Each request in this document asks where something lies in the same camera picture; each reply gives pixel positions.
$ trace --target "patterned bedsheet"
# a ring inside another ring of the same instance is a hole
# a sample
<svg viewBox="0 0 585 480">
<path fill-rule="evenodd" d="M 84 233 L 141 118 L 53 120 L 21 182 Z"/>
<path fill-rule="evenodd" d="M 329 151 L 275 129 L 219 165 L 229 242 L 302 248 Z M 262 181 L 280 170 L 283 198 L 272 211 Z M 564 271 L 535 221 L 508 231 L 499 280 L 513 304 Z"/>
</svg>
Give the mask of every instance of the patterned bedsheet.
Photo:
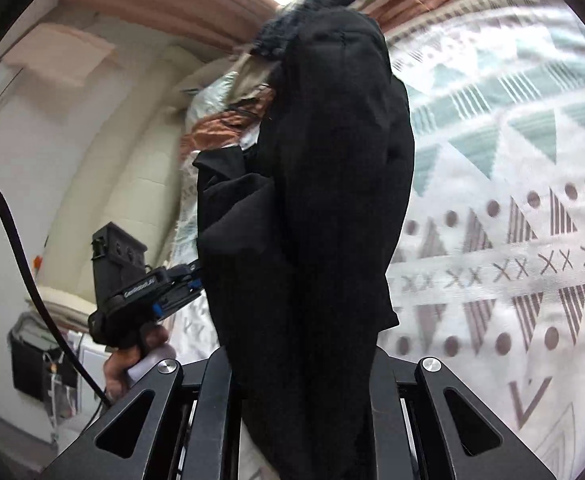
<svg viewBox="0 0 585 480">
<path fill-rule="evenodd" d="M 387 271 L 389 354 L 441 358 L 556 475 L 585 466 L 585 27 L 562 0 L 456 0 L 387 36 L 415 177 Z M 173 264 L 194 258 L 184 165 Z M 182 362 L 217 346 L 182 309 Z M 242 437 L 240 478 L 275 478 Z"/>
</svg>

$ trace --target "wall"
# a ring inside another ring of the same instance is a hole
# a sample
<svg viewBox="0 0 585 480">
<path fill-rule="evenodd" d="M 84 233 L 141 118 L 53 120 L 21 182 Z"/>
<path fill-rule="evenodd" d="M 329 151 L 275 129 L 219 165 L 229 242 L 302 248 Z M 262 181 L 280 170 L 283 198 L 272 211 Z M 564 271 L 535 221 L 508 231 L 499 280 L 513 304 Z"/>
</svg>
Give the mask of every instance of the wall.
<svg viewBox="0 0 585 480">
<path fill-rule="evenodd" d="M 42 17 L 53 10 L 59 0 L 34 0 L 0 41 L 0 58 Z"/>
<path fill-rule="evenodd" d="M 0 111 L 0 189 L 12 210 L 28 259 L 42 252 L 63 194 L 100 125 L 168 44 L 192 42 L 81 9 L 55 9 L 48 21 L 75 25 L 118 47 L 85 88 L 60 89 L 22 72 L 14 95 Z M 203 58 L 216 55 L 192 46 Z M 41 404 L 12 385 L 6 335 L 26 308 L 26 290 L 0 224 L 0 416 L 49 440 Z"/>
</svg>

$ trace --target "black knit fabric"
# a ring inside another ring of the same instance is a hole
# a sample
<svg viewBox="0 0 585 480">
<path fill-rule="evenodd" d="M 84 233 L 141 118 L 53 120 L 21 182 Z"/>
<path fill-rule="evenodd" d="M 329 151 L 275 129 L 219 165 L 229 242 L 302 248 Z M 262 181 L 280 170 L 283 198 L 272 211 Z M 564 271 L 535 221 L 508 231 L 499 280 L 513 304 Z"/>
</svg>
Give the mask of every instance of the black knit fabric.
<svg viewBox="0 0 585 480">
<path fill-rule="evenodd" d="M 415 145 L 366 16 L 319 10 L 290 42 L 257 145 L 201 152 L 198 250 L 242 416 L 282 480 L 356 478 L 385 272 Z"/>
<path fill-rule="evenodd" d="M 269 20 L 259 31 L 251 54 L 265 57 L 269 60 L 280 60 L 292 38 L 317 10 L 347 7 L 355 0 L 305 0 L 301 4 L 286 7 L 277 17 Z"/>
</svg>

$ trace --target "black cable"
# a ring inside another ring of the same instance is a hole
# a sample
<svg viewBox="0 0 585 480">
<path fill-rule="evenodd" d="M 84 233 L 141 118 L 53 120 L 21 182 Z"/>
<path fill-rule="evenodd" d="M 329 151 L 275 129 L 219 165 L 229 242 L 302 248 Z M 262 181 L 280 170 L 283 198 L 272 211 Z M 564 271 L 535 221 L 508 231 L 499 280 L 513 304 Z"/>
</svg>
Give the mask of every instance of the black cable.
<svg viewBox="0 0 585 480">
<path fill-rule="evenodd" d="M 77 356 L 77 359 L 79 359 L 79 352 L 81 351 L 81 344 L 83 343 L 85 336 L 86 336 L 86 334 L 82 332 L 81 337 L 79 338 L 79 344 L 77 344 L 77 352 L 75 354 Z"/>
<path fill-rule="evenodd" d="M 44 300 L 39 295 L 39 291 L 37 290 L 37 286 L 34 284 L 34 279 L 32 278 L 32 274 L 30 273 L 30 265 L 28 264 L 28 259 L 24 254 L 24 248 L 21 245 L 21 240 L 19 239 L 19 233 L 16 230 L 15 220 L 13 219 L 12 214 L 10 213 L 10 208 L 6 203 L 6 199 L 1 194 L 0 191 L 0 220 L 1 224 L 6 231 L 6 235 L 8 236 L 8 241 L 10 242 L 10 247 L 12 248 L 13 254 L 15 255 L 15 260 L 17 267 L 19 268 L 19 272 L 21 273 L 21 277 L 24 280 L 24 285 L 28 290 L 28 294 L 30 294 L 30 298 L 32 299 L 32 303 L 34 307 L 37 309 L 37 312 L 44 320 L 44 323 L 48 327 L 48 330 L 53 335 L 55 340 L 57 341 L 58 345 L 60 346 L 63 353 L 66 355 L 68 360 L 72 363 L 75 367 L 75 370 L 79 372 L 79 374 L 86 380 L 89 386 L 93 389 L 95 394 L 101 399 L 101 402 L 106 405 L 108 408 L 111 406 L 110 400 L 106 397 L 106 393 L 101 390 L 95 380 L 90 376 L 90 374 L 86 371 L 83 365 L 79 362 L 79 359 L 75 355 L 75 353 L 71 350 L 70 346 L 68 345 L 67 341 L 61 335 L 60 330 L 58 329 L 57 325 L 53 321 L 48 309 L 44 305 Z"/>
<path fill-rule="evenodd" d="M 95 413 L 93 413 L 93 415 L 90 417 L 90 420 L 88 421 L 88 423 L 84 426 L 83 430 L 81 430 L 81 433 L 79 433 L 80 435 L 83 435 L 84 431 L 86 431 L 90 427 L 90 424 L 93 423 L 93 420 L 95 420 L 97 413 L 99 413 L 99 410 L 101 410 L 101 406 L 103 406 L 103 405 L 104 405 L 103 399 L 99 399 L 99 404 L 96 405 Z"/>
</svg>

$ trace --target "metal screw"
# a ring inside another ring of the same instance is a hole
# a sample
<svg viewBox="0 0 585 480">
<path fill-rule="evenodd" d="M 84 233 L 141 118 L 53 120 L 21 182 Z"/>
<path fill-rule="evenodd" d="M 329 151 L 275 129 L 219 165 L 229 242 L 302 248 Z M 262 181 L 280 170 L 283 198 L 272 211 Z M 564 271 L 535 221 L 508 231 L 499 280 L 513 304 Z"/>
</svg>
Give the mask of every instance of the metal screw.
<svg viewBox="0 0 585 480">
<path fill-rule="evenodd" d="M 438 372 L 441 370 L 441 361 L 435 357 L 426 357 L 422 362 L 421 366 L 429 372 Z"/>
<path fill-rule="evenodd" d="M 176 361 L 174 359 L 164 359 L 157 365 L 160 374 L 171 374 L 176 370 Z"/>
</svg>

